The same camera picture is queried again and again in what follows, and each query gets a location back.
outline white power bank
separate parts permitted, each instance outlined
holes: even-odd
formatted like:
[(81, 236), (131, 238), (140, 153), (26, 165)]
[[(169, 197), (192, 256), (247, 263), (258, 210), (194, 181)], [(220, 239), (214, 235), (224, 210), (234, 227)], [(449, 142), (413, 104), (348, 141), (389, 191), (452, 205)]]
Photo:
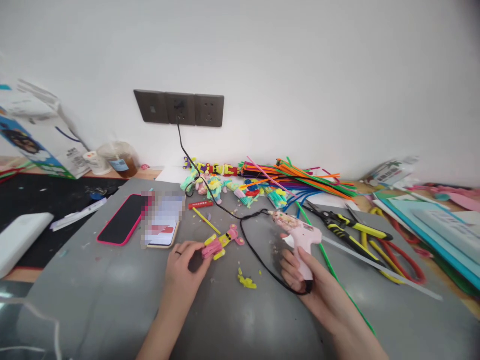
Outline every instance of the white power bank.
[(53, 219), (48, 212), (22, 215), (0, 233), (0, 279), (12, 271)]

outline power outlet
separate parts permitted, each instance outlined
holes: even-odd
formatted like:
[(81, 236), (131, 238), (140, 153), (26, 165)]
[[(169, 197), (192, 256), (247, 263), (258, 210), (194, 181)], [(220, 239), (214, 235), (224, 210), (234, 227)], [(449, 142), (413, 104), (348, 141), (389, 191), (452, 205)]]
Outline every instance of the power outlet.
[(196, 125), (221, 128), (224, 121), (225, 96), (195, 95)]
[(195, 126), (195, 96), (178, 92), (167, 92), (166, 109), (170, 124)]
[(141, 117), (146, 123), (169, 124), (167, 102), (164, 92), (133, 90), (140, 108)]

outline glue gun trigger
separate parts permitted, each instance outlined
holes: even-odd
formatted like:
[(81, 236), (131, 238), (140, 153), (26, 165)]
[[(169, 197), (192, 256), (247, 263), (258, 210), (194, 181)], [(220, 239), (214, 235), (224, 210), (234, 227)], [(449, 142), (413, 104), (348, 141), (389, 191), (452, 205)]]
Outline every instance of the glue gun trigger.
[(292, 249), (295, 247), (295, 240), (292, 235), (288, 235), (286, 237), (282, 236), (282, 239), (286, 242), (286, 244), (291, 247)]

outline black power cord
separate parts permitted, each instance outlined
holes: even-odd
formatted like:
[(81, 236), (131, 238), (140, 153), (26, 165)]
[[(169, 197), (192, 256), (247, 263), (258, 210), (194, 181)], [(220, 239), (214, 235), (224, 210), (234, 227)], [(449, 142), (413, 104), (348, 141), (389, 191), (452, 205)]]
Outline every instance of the black power cord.
[[(195, 163), (192, 161), (192, 159), (190, 158), (190, 155), (187, 153), (187, 151), (185, 150), (184, 148), (184, 145), (182, 143), (182, 133), (180, 132), (180, 123), (179, 123), (179, 120), (177, 118), (176, 120), (176, 126), (178, 127), (178, 136), (180, 137), (180, 147), (181, 149), (183, 150), (183, 152), (185, 153), (187, 159), (190, 161), (190, 164), (192, 164), (192, 166), (195, 165)], [(248, 219), (251, 219), (251, 218), (255, 218), (257, 216), (260, 216), (261, 214), (265, 214), (265, 215), (268, 215), (270, 216), (270, 213), (269, 213), (269, 210), (268, 209), (262, 209), (260, 211), (257, 211), (255, 213), (253, 213), (252, 215), (246, 215), (244, 217), (238, 217), (234, 214), (232, 214), (230, 211), (228, 211), (226, 208), (224, 208), (223, 206), (221, 206), (220, 204), (217, 203), (217, 201), (215, 200), (215, 197), (214, 197), (214, 194), (212, 192), (212, 190), (210, 190), (210, 187), (207, 183), (207, 181), (200, 176), (200, 171), (198, 168), (195, 167), (195, 170), (196, 172), (198, 173), (198, 176), (192, 181), (192, 184), (195, 183), (198, 179), (202, 179), (203, 182), (205, 183), (205, 186), (206, 188), (208, 189), (208, 191), (210, 192), (211, 194), (211, 198), (213, 200), (213, 202), (215, 203), (215, 205), (217, 205), (220, 209), (222, 209), (224, 212), (226, 212), (228, 215), (230, 216), (233, 216), (235, 219), (238, 219), (240, 220), (240, 229), (241, 229), (241, 232), (243, 233), (243, 237), (245, 238), (245, 241), (248, 245), (248, 247), (250, 248), (250, 250), (253, 252), (253, 254), (256, 256), (256, 258), (258, 259), (258, 261), (260, 262), (260, 264), (263, 265), (263, 267), (270, 273), (271, 276), (273, 276), (273, 278), (280, 284), (282, 285), (285, 289), (287, 289), (289, 292), (295, 294), (295, 295), (298, 295), (298, 296), (304, 296), (304, 295), (308, 295), (312, 292), (312, 286), (313, 286), (313, 282), (311, 280), (309, 281), (306, 281), (306, 292), (298, 292), (298, 291), (295, 291), (293, 290), (290, 286), (288, 286), (282, 279), (280, 279), (277, 275), (275, 275), (268, 267), (267, 265), (265, 265), (264, 261), (262, 260), (262, 258), (260, 257), (260, 255), (255, 251), (254, 247), (252, 246), (252, 244), (250, 244), (250, 241), (248, 240), (247, 238), (247, 234), (245, 233), (245, 230), (244, 230), (244, 225), (243, 225), (243, 222), (245, 220), (248, 220)], [(185, 193), (187, 194), (187, 196), (189, 198), (191, 198), (193, 196), (193, 192), (191, 195), (188, 195), (187, 191), (185, 191)]]

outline smartphone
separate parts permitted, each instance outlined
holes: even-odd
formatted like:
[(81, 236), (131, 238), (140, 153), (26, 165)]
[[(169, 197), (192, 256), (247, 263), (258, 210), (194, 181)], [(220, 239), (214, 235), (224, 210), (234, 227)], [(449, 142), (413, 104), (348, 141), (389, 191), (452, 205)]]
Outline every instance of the smartphone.
[(139, 194), (130, 195), (96, 240), (102, 244), (126, 245), (142, 220), (142, 213), (148, 204), (148, 199)]

